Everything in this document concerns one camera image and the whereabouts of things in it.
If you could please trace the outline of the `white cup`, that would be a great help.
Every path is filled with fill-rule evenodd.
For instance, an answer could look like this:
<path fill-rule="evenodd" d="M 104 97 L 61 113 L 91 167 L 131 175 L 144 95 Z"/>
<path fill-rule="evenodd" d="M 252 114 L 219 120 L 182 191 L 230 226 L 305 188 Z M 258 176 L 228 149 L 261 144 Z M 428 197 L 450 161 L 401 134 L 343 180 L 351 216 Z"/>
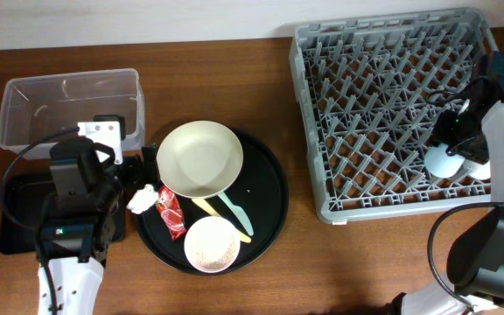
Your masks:
<path fill-rule="evenodd" d="M 489 161 L 487 161 L 485 164 L 480 164 L 471 160 L 466 160 L 463 163 L 463 167 L 468 170 L 467 175 L 472 177 L 473 179 L 488 180 L 491 178 L 491 168 Z"/>

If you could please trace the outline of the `pink bowl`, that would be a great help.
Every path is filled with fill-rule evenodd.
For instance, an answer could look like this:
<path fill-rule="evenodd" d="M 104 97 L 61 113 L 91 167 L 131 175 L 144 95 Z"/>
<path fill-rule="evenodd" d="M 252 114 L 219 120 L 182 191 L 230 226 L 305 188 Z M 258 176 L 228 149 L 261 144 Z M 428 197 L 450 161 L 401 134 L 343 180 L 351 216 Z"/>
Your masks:
<path fill-rule="evenodd" d="M 187 231 L 184 252 L 198 271 L 219 273 L 236 260 L 241 247 L 239 232 L 226 219 L 215 216 L 197 220 Z"/>

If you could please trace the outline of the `cream plate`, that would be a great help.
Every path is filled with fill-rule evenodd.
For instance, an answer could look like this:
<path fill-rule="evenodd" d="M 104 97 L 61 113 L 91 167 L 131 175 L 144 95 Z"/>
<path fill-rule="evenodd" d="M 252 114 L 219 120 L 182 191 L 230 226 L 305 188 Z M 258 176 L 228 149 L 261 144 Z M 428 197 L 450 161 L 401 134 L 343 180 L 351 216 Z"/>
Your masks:
<path fill-rule="evenodd" d="M 238 178 L 243 160 L 237 135 L 212 121 L 178 126 L 157 150 L 161 181 L 188 199 L 207 199 L 227 190 Z"/>

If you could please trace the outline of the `light blue cup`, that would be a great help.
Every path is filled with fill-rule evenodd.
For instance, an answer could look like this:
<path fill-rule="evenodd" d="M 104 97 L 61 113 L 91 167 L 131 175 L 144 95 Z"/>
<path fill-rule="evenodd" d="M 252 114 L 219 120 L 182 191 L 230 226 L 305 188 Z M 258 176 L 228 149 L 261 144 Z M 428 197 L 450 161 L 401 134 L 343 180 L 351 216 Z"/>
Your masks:
<path fill-rule="evenodd" d="M 458 154 L 449 156 L 446 153 L 447 148 L 448 145 L 445 143 L 441 143 L 439 146 L 430 146 L 423 159 L 428 172 L 442 179 L 454 176 L 466 160 Z"/>

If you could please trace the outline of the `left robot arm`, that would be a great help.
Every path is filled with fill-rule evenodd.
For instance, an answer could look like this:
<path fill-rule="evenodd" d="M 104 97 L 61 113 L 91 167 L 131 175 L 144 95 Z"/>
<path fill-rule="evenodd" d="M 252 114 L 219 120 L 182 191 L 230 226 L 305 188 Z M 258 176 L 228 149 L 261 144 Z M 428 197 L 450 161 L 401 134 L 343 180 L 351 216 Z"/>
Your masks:
<path fill-rule="evenodd" d="M 124 157 L 125 122 L 96 115 L 50 149 L 54 185 L 35 231 L 40 314 L 90 314 L 102 283 L 114 217 L 147 210 L 158 198 L 154 146 Z"/>

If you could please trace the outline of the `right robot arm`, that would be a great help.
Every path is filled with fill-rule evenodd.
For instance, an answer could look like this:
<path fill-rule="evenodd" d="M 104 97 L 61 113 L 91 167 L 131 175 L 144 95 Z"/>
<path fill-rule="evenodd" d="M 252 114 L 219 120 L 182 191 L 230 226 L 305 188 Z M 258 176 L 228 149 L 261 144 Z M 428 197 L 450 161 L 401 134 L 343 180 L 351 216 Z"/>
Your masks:
<path fill-rule="evenodd" d="M 491 181 L 491 199 L 465 204 L 441 214 L 427 241 L 427 258 L 434 277 L 419 291 L 400 293 L 386 305 L 387 314 L 479 314 L 504 308 L 504 54 L 478 59 L 470 83 L 457 93 L 437 90 L 431 105 L 465 101 L 460 111 L 443 112 L 431 133 L 424 157 L 428 171 L 439 177 L 472 163 L 472 176 Z M 451 245 L 445 276 L 433 258 L 435 234 L 449 216 L 476 207 L 487 214 Z"/>

